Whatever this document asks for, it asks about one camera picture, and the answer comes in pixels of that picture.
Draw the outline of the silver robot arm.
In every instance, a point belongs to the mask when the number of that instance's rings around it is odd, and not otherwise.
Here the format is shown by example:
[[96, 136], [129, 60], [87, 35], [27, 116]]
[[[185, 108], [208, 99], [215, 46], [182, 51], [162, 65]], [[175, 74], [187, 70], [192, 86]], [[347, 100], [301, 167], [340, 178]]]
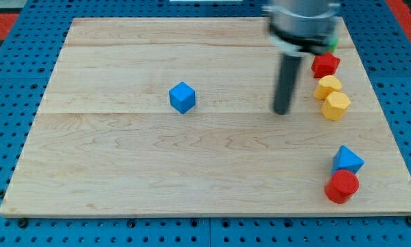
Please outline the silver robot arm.
[[331, 49], [340, 7], [336, 0], [271, 0], [261, 9], [272, 43], [284, 54], [302, 57]]

